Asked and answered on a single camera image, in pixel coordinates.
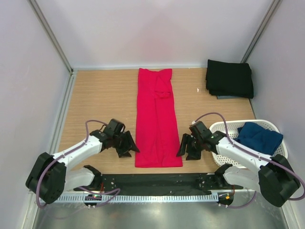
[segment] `laundry basket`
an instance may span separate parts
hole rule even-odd
[[[279,132],[275,125],[273,125],[272,123],[270,123],[266,120],[255,119],[255,120],[228,121],[226,123],[227,123],[227,126],[228,126],[228,133],[229,133],[230,138],[232,138],[232,139],[237,138],[238,137],[237,128],[244,126],[244,124],[246,122],[256,123],[256,124],[262,126],[265,129],[274,130],[276,132]],[[225,133],[224,123],[223,122],[214,123],[213,125],[211,125],[210,130],[211,130],[212,133],[214,133],[215,131],[221,131],[221,132]],[[282,143],[280,144],[280,146],[278,147],[278,149],[274,153],[274,156],[277,155],[277,154],[283,155],[285,158],[288,158],[288,152],[287,152],[284,140],[282,141]],[[242,166],[238,162],[236,162],[236,161],[234,161],[230,158],[227,158],[226,156],[217,155],[215,153],[212,153],[212,155],[213,155],[213,159],[214,159],[215,163],[218,166],[222,166],[225,163],[229,163],[229,164],[232,164],[232,165],[234,165],[238,168],[245,168],[244,166]]]

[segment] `navy blue towel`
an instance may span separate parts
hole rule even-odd
[[[256,123],[247,122],[238,130],[235,141],[257,152],[273,155],[283,140],[283,135],[271,130],[266,130]]]

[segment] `red cloth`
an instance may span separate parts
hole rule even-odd
[[[180,142],[171,84],[172,69],[139,69],[135,166],[181,167]]]

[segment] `wooden table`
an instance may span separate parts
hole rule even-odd
[[[189,133],[191,122],[207,112],[219,112],[226,120],[254,119],[248,99],[217,100],[205,89],[206,69],[174,69],[172,85],[179,137]],[[126,125],[135,139],[136,96],[138,70],[79,71],[61,137],[60,151],[85,138],[85,121],[97,119],[108,123],[116,118]],[[204,118],[210,126],[221,121],[216,115]],[[99,124],[89,124],[90,130]],[[118,158],[110,148],[80,163],[75,168],[91,165],[104,174],[131,173],[209,173],[218,166],[212,154],[203,151],[201,160],[186,161],[177,168],[136,168],[134,152],[131,158]]]

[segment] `wall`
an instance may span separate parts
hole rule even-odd
[[[289,161],[305,179],[305,1],[284,0],[249,59],[253,69],[257,118],[284,134]],[[302,228],[305,200],[292,202]]]
[[[241,61],[271,0],[37,0],[75,68]]]
[[[25,181],[48,150],[68,71],[26,0],[0,1],[0,222],[20,228]]]

